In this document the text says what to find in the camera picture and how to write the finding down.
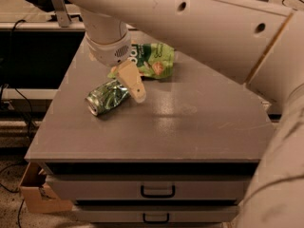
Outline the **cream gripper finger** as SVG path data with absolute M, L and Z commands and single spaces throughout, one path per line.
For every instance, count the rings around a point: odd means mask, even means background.
M 136 103 L 141 104 L 146 98 L 146 91 L 136 64 L 125 60 L 111 69 L 114 77 L 127 88 Z

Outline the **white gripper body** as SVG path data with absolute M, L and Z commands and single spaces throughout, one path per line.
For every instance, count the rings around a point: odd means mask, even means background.
M 107 67 L 114 67 L 125 61 L 132 50 L 129 32 L 119 41 L 105 45 L 94 42 L 88 35 L 85 38 L 92 56 Z

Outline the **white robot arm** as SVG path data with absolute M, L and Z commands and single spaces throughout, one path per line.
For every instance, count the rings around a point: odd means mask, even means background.
M 257 0 L 68 0 L 121 20 L 282 111 L 237 228 L 304 228 L 304 14 Z

